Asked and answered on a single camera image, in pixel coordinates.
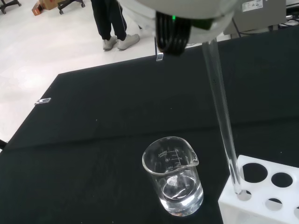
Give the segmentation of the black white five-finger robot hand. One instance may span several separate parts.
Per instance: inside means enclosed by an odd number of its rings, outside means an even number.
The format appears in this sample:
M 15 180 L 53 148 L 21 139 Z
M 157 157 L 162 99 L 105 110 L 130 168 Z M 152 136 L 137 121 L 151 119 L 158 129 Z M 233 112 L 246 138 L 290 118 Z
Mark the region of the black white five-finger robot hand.
M 121 0 L 125 13 L 155 35 L 157 48 L 181 55 L 187 44 L 210 42 L 230 24 L 238 0 Z

